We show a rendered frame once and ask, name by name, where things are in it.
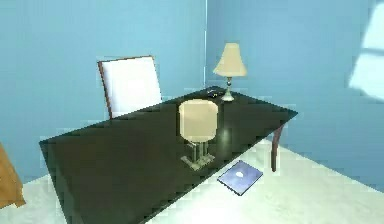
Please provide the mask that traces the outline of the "table lamp with drum shade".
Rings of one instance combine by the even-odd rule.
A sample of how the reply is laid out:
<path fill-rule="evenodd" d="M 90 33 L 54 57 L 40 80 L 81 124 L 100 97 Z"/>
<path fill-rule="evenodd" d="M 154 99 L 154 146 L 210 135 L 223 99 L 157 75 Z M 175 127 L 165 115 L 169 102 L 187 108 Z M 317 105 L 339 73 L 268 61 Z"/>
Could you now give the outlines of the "table lamp with drum shade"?
<path fill-rule="evenodd" d="M 208 145 L 216 137 L 218 106 L 210 100 L 193 99 L 183 102 L 178 111 L 180 136 L 187 141 L 190 150 L 181 160 L 198 171 L 215 159 L 208 152 Z"/>

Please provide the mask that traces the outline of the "table lamp with cone shade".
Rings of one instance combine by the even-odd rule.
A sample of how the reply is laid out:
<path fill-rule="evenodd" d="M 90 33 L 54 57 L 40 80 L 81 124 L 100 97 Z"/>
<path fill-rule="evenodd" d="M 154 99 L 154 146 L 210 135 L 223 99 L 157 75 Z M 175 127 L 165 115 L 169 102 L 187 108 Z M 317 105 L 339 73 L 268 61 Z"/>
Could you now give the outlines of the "table lamp with cone shade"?
<path fill-rule="evenodd" d="M 225 102 L 232 102 L 234 97 L 231 94 L 233 77 L 247 75 L 247 69 L 241 57 L 240 45 L 238 43 L 226 43 L 219 62 L 213 73 L 226 78 L 226 91 L 221 99 Z"/>

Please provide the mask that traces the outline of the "dark desk table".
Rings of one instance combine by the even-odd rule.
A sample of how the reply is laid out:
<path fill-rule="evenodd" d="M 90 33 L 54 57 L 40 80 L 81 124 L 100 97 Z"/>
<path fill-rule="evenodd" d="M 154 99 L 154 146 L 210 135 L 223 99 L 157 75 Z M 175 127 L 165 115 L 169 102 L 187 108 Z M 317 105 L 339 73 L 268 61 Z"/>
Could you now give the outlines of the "dark desk table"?
<path fill-rule="evenodd" d="M 293 110 L 241 93 L 219 98 L 212 163 L 194 171 L 179 134 L 179 105 L 199 90 L 40 143 L 67 224 L 145 224 L 268 135 L 278 137 Z"/>

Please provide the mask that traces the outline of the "blue closed laptop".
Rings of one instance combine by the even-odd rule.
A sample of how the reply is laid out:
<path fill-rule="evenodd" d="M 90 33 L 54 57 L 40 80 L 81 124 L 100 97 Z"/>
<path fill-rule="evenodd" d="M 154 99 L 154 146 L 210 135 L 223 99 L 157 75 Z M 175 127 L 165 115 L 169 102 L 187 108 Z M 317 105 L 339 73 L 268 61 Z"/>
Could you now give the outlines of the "blue closed laptop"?
<path fill-rule="evenodd" d="M 220 175 L 218 181 L 238 196 L 242 196 L 262 176 L 260 170 L 239 160 Z"/>

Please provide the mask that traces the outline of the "white chair with brown frame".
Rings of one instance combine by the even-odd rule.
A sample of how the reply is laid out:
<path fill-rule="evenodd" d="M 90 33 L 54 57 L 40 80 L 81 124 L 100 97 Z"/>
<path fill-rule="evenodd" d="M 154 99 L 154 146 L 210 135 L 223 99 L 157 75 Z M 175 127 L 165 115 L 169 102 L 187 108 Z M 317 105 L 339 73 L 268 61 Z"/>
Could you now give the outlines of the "white chair with brown frame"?
<path fill-rule="evenodd" d="M 98 61 L 97 65 L 111 119 L 162 102 L 153 56 Z"/>

